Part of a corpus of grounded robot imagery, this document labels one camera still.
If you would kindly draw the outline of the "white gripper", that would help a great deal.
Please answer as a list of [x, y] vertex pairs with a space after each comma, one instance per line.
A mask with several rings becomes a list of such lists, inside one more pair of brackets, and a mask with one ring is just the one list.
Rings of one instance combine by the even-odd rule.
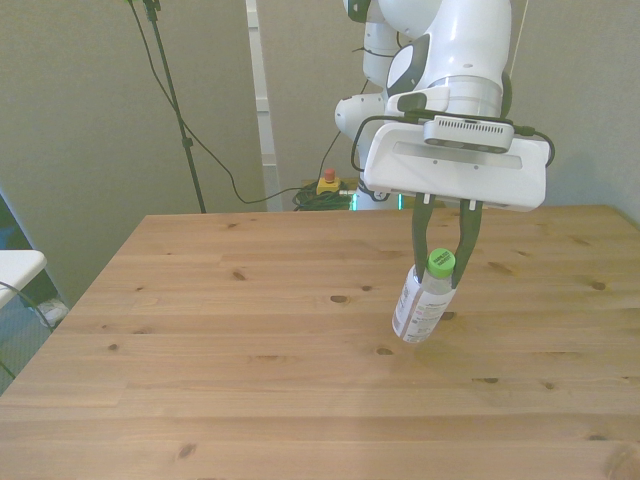
[[388, 123], [373, 138], [363, 179], [373, 191], [417, 193], [411, 233], [419, 284], [428, 263], [427, 229], [433, 213], [430, 195], [461, 199], [460, 237], [452, 273], [452, 288], [456, 289], [479, 236], [482, 202], [526, 212], [544, 201], [546, 143], [516, 138], [502, 154], [449, 148], [425, 143], [420, 125]]

